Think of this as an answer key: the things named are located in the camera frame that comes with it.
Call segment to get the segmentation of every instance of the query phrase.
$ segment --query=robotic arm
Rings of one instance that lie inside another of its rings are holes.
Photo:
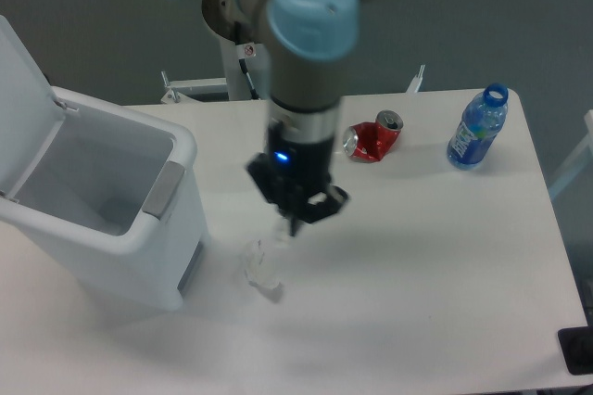
[[[267,143],[247,170],[295,236],[348,199],[329,170],[361,0],[234,1],[271,55]]]

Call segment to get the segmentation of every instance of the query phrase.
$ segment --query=blue bottle cap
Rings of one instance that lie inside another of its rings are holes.
[[[500,83],[492,83],[484,90],[484,102],[492,108],[503,106],[509,99],[509,89]]]

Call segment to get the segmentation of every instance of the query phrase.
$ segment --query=black object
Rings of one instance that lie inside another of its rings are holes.
[[[588,386],[583,386],[582,388],[575,390],[571,395],[582,395],[583,393],[587,392],[589,389],[593,388],[593,384],[589,384]]]
[[[564,328],[558,340],[571,374],[593,374],[593,327]]]
[[[348,201],[342,188],[331,185],[329,174],[334,138],[316,144],[297,144],[283,140],[283,125],[268,128],[265,153],[247,164],[261,194],[277,205],[278,212],[290,222],[290,236],[303,223],[315,223],[337,214]],[[311,202],[311,198],[323,199]]]

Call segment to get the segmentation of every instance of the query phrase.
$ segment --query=plastic water bottle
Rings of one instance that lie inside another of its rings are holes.
[[[480,164],[502,129],[508,99],[507,87],[493,83],[467,105],[457,132],[448,142],[447,155],[454,166],[470,170]]]

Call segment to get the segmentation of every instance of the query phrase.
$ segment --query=blue led light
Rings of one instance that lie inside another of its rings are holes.
[[[276,159],[280,163],[288,163],[288,161],[290,160],[288,158],[288,156],[286,154],[284,154],[283,152],[274,152],[274,156],[276,156]]]

